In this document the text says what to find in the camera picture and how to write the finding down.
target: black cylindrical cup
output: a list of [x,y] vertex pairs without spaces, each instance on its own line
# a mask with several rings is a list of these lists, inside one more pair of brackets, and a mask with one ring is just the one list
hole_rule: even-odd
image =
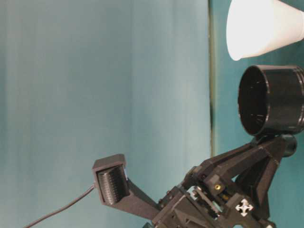
[[251,135],[304,129],[304,71],[298,66],[251,66],[241,79],[238,111]]

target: black plastic part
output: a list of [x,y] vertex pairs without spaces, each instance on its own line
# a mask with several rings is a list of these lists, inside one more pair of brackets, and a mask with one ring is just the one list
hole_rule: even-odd
[[241,79],[238,110],[251,135],[304,129],[304,71],[298,66],[251,66]]
[[130,194],[122,165],[100,171],[97,176],[99,188],[107,204],[116,204]]
[[123,154],[96,160],[93,167],[95,185],[102,204],[152,220],[157,204],[128,179]]

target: black cylinder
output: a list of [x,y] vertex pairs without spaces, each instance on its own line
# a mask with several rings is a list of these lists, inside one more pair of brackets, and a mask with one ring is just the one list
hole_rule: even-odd
[[251,135],[304,129],[304,71],[298,66],[251,66],[241,79],[238,111]]
[[104,202],[109,205],[118,203],[128,196],[128,185],[122,165],[98,172],[98,181]]

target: teal backdrop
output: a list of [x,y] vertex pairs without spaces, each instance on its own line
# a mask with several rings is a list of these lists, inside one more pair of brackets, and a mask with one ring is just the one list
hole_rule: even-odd
[[[20,228],[127,158],[158,200],[210,156],[206,0],[0,1],[0,227]],[[96,190],[36,227],[142,227]]]
[[[252,139],[238,117],[238,84],[250,65],[298,65],[304,67],[304,42],[298,42],[265,55],[233,61],[226,45],[226,21],[230,0],[210,0],[210,53],[213,154],[237,148]],[[302,0],[283,2],[304,10]],[[298,227],[304,223],[302,178],[304,169],[304,133],[296,136],[298,149],[282,160],[269,192],[271,219],[278,228]]]

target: ridged rubber pad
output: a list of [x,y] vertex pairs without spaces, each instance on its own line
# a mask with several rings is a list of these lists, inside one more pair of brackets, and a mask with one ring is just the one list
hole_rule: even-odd
[[99,187],[106,204],[116,204],[123,197],[129,195],[128,185],[122,165],[100,171],[97,176]]

